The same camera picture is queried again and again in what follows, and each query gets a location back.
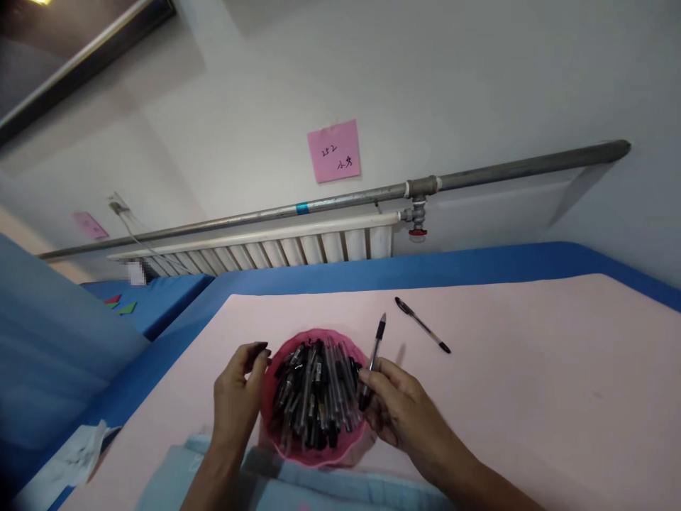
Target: white radiator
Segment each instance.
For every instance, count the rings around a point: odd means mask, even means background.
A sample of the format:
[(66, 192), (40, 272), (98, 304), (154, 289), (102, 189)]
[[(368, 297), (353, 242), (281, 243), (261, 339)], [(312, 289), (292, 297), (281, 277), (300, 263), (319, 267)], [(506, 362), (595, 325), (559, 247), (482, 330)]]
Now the white radiator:
[(392, 255), (392, 226), (399, 220), (399, 212), (394, 211), (152, 247), (153, 251), (140, 248), (108, 257), (118, 261), (143, 258), (162, 277), (186, 275), (185, 268), (193, 273), (220, 275), (226, 271), (382, 259)]

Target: blue table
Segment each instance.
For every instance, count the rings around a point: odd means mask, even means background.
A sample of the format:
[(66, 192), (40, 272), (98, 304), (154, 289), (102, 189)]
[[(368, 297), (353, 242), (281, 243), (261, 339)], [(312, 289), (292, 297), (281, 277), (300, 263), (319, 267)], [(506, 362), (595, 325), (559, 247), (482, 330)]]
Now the blue table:
[[(125, 424), (172, 364), (232, 294), (294, 295), (493, 284), (602, 273), (681, 312), (681, 291), (573, 243), (483, 248), (351, 263), (273, 268), (217, 277), (137, 358), (78, 424)], [(65, 500), (66, 490), (52, 509)]]
[(144, 337), (154, 341), (212, 281), (209, 275), (183, 275), (157, 278), (146, 286), (131, 286), (127, 280), (92, 282), (82, 286), (102, 302), (121, 295), (117, 309), (137, 302), (132, 314), (121, 317)]

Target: metal pipe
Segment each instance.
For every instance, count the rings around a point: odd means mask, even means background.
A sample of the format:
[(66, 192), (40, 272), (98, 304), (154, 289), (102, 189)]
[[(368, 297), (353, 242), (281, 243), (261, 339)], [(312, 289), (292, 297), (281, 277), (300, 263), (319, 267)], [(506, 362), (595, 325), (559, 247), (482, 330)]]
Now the metal pipe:
[[(630, 149), (631, 144), (625, 140), (606, 142), (562, 153), (554, 153), (538, 156), (536, 158), (528, 158), (526, 160), (502, 163), (491, 167), (482, 167), (474, 170), (447, 174), (435, 178), (436, 182), (439, 181), (439, 189), (437, 189), (437, 187), (433, 188), (433, 176), (428, 176), (417, 180), (410, 180), (398, 185), (374, 188), (363, 192), (338, 195), (336, 197), (302, 202), (300, 204), (290, 204), (289, 206), (263, 209), (262, 211), (255, 211), (253, 213), (228, 216), (222, 219), (207, 220), (196, 224), (163, 229), (161, 231), (142, 233), (136, 235), (136, 237), (140, 241), (154, 241), (163, 238), (184, 236), (187, 234), (215, 231), (226, 227), (255, 224), (261, 221), (328, 211), (331, 209), (374, 204), (393, 199), (412, 198), (417, 194), (424, 194), (424, 190), (428, 190), (425, 192), (426, 194), (434, 194), (437, 193), (437, 191), (442, 192), (450, 189), (484, 185), (491, 182), (506, 181), (518, 177), (546, 174), (548, 172), (586, 167), (588, 165), (597, 165), (600, 163), (612, 163), (624, 157)], [(40, 254), (38, 257), (43, 260), (52, 260), (67, 256), (75, 256), (76, 254), (81, 253), (100, 251), (106, 248), (130, 245), (132, 243), (135, 243), (135, 241), (130, 237), (115, 238), (112, 240), (100, 241), (98, 243), (91, 243), (89, 245), (46, 252)]]
[(628, 141), (618, 140), (562, 153), (456, 172), (440, 177), (442, 185), (439, 191), (485, 185), (491, 182), (548, 174), (549, 172), (587, 167), (600, 163), (612, 163), (626, 156), (630, 149), (631, 144)]

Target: electrical outlet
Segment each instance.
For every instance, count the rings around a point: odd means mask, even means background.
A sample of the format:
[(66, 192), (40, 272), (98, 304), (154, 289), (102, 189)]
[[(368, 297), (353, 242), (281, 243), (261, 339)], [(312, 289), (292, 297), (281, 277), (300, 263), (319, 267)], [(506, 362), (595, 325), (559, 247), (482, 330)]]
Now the electrical outlet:
[(121, 205), (121, 208), (120, 208), (119, 211), (130, 211), (130, 208), (128, 207), (128, 205), (125, 203), (125, 201), (123, 201), (123, 199), (121, 199), (121, 196), (118, 195), (118, 192), (114, 192), (113, 194), (109, 195), (106, 199), (107, 199), (109, 204), (112, 203), (112, 202), (118, 202)]

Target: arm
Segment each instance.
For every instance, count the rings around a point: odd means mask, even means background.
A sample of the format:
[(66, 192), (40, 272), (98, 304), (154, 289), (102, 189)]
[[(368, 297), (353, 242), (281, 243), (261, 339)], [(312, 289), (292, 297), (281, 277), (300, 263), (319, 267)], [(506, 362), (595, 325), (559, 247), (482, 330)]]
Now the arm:
[(480, 510), (540, 510), (477, 460), (447, 425), (419, 381), (384, 358), (360, 370), (373, 391), (367, 421), (378, 437), (406, 452), (421, 475), (454, 503)]
[[(211, 446), (196, 471), (180, 511), (224, 510), (258, 418), (265, 369), (272, 352), (267, 343), (237, 349), (214, 386), (215, 417)], [(251, 373), (248, 380), (245, 375)]]

